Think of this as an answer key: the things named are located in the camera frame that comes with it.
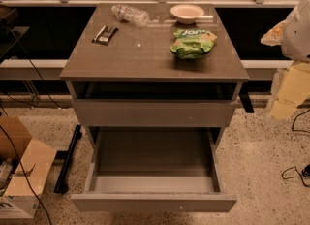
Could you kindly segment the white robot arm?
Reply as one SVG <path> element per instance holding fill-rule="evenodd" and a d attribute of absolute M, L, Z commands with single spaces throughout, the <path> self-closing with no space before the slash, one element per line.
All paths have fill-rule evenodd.
<path fill-rule="evenodd" d="M 267 115 L 274 122 L 286 121 L 310 96 L 310 0 L 300 0 L 285 20 L 262 36 L 261 43 L 280 45 L 282 54 L 292 60 L 272 92 Z"/>

